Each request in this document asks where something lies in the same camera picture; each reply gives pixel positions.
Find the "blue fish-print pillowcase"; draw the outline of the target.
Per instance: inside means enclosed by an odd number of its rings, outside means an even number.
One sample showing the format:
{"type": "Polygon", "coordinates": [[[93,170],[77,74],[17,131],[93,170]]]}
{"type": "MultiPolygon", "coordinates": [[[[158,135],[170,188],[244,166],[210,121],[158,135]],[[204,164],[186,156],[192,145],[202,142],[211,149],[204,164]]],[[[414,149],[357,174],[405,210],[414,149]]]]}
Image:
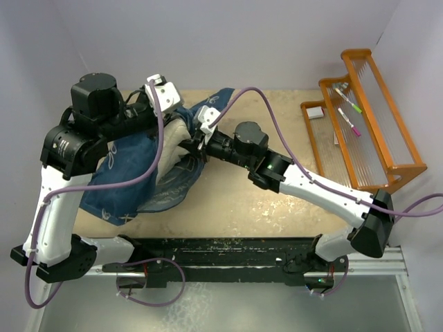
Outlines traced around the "blue fish-print pillowcase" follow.
{"type": "MultiPolygon", "coordinates": [[[[190,135],[195,132],[195,116],[206,105],[221,111],[227,106],[234,90],[223,88],[190,108],[179,107],[173,118],[182,118],[190,135]]],[[[93,175],[91,185],[121,183],[143,175],[153,164],[158,148],[157,138],[141,132],[111,144],[109,153],[93,175]]],[[[204,169],[204,162],[184,156],[156,184],[156,169],[141,182],[112,190],[87,191],[80,208],[113,225],[123,225],[139,213],[157,213],[180,204],[204,169]]]]}

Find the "white pillow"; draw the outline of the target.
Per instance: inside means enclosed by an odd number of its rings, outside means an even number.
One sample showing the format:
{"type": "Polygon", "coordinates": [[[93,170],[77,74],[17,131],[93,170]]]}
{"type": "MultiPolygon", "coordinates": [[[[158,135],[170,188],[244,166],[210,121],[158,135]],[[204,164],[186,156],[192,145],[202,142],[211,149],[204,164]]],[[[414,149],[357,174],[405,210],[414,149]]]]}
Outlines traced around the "white pillow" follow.
{"type": "Polygon", "coordinates": [[[169,122],[163,131],[163,151],[157,167],[156,184],[186,155],[189,151],[180,147],[184,140],[191,139],[187,124],[182,118],[169,122]]]}

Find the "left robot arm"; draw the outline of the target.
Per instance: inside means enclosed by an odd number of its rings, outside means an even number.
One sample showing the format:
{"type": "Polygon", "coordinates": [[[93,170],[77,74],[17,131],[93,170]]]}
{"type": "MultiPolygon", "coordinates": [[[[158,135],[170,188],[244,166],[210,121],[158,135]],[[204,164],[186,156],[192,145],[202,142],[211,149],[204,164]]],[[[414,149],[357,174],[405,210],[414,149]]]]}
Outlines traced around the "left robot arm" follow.
{"type": "Polygon", "coordinates": [[[152,75],[135,103],[128,104],[110,74],[90,73],[71,87],[71,106],[44,139],[42,183],[33,226],[26,241],[10,253],[26,269],[26,279],[36,275],[48,284],[61,284],[83,277],[95,265],[120,264],[127,271],[140,268],[139,242],[124,235],[81,237],[73,226],[84,193],[114,192],[141,182],[141,177],[136,177],[91,185],[111,141],[161,126],[162,113],[171,110],[177,99],[169,97],[162,102],[160,97],[173,89],[162,75],[152,75]]]}

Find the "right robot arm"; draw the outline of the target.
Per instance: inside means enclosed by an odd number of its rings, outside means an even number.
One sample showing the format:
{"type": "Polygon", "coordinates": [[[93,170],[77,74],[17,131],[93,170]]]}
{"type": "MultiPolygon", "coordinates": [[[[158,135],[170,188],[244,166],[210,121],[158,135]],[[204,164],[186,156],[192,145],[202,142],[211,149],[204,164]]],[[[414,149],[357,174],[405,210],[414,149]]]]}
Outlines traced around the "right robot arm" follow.
{"type": "Polygon", "coordinates": [[[334,260],[353,252],[382,257],[394,219],[380,209],[392,207],[390,194],[383,190],[374,194],[352,190],[334,181],[326,181],[321,188],[315,184],[320,179],[318,174],[269,149],[268,142],[268,135],[256,122],[246,121],[236,126],[232,137],[219,130],[209,134],[197,130],[180,147],[203,162],[214,157],[243,167],[255,186],[303,199],[342,218],[346,228],[314,238],[307,255],[314,270],[324,270],[334,260]]]}

